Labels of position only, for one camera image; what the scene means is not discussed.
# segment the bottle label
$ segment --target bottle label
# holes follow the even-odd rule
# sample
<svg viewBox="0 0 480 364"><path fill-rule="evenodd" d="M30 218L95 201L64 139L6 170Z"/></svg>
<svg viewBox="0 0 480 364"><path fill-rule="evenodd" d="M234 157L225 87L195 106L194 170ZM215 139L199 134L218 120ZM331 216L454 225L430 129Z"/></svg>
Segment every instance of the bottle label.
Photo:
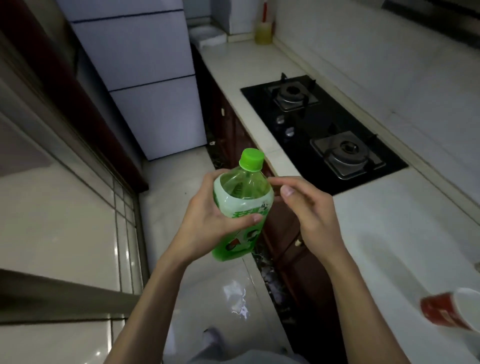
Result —
<svg viewBox="0 0 480 364"><path fill-rule="evenodd" d="M219 178L214 182L215 203L220 211L229 218L239 218L254 213L266 217L272 207L273 199L273 190L270 190L265 196L253 200L235 198L225 192ZM260 235L264 222L265 218L256 225L224 236L218 248L228 252L239 252L252 248Z"/></svg>

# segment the forearm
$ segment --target forearm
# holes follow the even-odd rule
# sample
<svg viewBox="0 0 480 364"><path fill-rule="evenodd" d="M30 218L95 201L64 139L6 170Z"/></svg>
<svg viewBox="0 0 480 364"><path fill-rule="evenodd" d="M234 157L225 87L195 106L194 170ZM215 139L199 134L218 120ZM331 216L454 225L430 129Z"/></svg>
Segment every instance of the forearm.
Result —
<svg viewBox="0 0 480 364"><path fill-rule="evenodd" d="M160 363L187 265L170 248L160 257L106 364Z"/></svg>
<svg viewBox="0 0 480 364"><path fill-rule="evenodd" d="M327 264L342 327L349 364L407 364L353 258L346 253Z"/></svg>

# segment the person's right arm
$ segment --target person's right arm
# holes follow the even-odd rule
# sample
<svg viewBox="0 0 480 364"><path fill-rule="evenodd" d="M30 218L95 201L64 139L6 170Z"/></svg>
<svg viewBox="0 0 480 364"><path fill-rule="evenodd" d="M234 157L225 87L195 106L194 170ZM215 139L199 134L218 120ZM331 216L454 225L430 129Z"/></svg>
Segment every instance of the person's right arm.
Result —
<svg viewBox="0 0 480 364"><path fill-rule="evenodd" d="M330 276L349 364L410 363L343 243L333 198L302 178L273 177L269 182L282 186L305 245Z"/></svg>

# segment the burner cap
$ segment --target burner cap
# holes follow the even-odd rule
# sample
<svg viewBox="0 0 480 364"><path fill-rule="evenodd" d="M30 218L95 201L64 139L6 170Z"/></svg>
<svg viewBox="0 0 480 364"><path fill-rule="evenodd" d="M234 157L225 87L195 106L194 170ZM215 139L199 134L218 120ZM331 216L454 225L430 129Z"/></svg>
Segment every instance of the burner cap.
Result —
<svg viewBox="0 0 480 364"><path fill-rule="evenodd" d="M284 84L280 87L280 92L278 93L282 99L286 102L302 102L304 94L302 91L292 84Z"/></svg>
<svg viewBox="0 0 480 364"><path fill-rule="evenodd" d="M370 150L354 135L340 134L332 140L332 156L338 161L358 165L368 160Z"/></svg>

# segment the green tea bottle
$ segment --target green tea bottle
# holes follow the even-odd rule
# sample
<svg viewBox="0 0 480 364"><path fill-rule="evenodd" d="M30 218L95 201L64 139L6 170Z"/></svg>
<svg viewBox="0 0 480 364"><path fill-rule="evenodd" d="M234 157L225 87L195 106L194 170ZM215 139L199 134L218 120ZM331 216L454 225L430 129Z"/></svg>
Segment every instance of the green tea bottle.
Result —
<svg viewBox="0 0 480 364"><path fill-rule="evenodd" d="M272 186L261 172L264 154L254 148L243 151L239 166L220 175L214 182L214 200L229 218L259 213L264 217L272 207ZM257 225L226 235L212 251L215 259L225 261L250 253L260 235L265 218Z"/></svg>

